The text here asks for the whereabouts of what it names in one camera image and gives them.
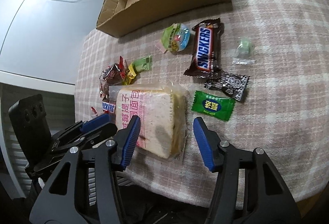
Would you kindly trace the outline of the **small Snickers bar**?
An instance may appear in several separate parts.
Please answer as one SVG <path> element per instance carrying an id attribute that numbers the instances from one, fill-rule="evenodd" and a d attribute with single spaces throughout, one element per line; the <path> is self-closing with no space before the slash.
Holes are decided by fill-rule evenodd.
<path id="1" fill-rule="evenodd" d="M 115 114 L 116 103 L 112 102 L 109 98 L 102 99 L 102 110 L 107 114 Z"/>

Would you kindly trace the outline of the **red brown snack bag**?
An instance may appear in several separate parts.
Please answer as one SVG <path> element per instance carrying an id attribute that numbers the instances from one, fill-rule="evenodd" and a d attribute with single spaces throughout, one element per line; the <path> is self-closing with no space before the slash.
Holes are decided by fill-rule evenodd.
<path id="1" fill-rule="evenodd" d="M 123 57 L 119 57 L 119 62 L 109 65 L 99 75 L 100 97 L 109 97 L 110 86 L 128 85 L 128 67 Z"/>

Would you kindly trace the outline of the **yellow candy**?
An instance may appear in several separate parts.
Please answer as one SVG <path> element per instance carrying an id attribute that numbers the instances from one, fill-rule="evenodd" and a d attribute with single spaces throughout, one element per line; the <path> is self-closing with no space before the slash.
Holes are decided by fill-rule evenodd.
<path id="1" fill-rule="evenodd" d="M 131 63 L 128 66 L 127 70 L 125 71 L 123 84 L 124 85 L 130 85 L 133 82 L 133 80 L 135 79 L 136 76 L 137 76 L 137 73 L 135 71 L 134 64 Z"/>

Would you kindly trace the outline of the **packaged sliced bread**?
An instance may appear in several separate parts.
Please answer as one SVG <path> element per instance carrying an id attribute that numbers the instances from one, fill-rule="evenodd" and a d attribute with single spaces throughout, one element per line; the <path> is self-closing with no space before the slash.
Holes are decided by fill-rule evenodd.
<path id="1" fill-rule="evenodd" d="M 119 130 L 140 118 L 137 147 L 163 160 L 181 159 L 186 141 L 186 94 L 179 84 L 132 84 L 109 87 L 109 112 Z"/>

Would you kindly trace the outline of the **light green candy wrapper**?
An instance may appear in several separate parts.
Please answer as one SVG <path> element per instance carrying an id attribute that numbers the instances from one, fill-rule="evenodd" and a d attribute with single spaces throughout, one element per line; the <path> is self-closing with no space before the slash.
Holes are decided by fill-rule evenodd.
<path id="1" fill-rule="evenodd" d="M 133 66 L 137 73 L 149 71 L 152 68 L 152 56 L 148 55 L 133 61 Z"/>

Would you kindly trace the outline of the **black white cookie packet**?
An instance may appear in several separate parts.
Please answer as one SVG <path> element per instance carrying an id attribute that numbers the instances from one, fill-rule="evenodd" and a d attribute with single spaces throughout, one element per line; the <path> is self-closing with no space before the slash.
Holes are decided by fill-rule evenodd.
<path id="1" fill-rule="evenodd" d="M 228 97 L 241 102 L 249 82 L 249 76 L 232 74 L 220 70 L 208 78 L 204 84 L 207 90 L 221 91 Z"/>

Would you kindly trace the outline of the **green blue egg snack pack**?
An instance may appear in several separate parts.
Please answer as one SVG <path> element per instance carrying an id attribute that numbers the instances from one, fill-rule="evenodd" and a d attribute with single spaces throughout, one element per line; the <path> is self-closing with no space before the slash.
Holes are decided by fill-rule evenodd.
<path id="1" fill-rule="evenodd" d="M 163 30 L 156 47 L 162 53 L 183 51 L 190 40 L 190 29 L 185 24 L 174 23 Z"/>

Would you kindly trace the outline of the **clear green candy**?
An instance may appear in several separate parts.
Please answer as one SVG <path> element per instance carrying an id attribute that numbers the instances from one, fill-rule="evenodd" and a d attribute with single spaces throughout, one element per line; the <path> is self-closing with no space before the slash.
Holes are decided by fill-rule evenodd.
<path id="1" fill-rule="evenodd" d="M 254 59 L 254 44 L 248 37 L 241 37 L 238 41 L 238 46 L 235 50 L 232 63 L 238 65 L 255 64 Z"/>

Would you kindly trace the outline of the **large Snickers bar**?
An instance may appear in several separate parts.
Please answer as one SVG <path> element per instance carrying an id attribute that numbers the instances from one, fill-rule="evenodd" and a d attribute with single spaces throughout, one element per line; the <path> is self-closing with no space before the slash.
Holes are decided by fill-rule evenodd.
<path id="1" fill-rule="evenodd" d="M 220 18 L 206 19 L 196 24 L 192 30 L 195 33 L 192 59 L 184 75 L 210 78 L 219 68 L 218 50 L 224 24 Z"/>

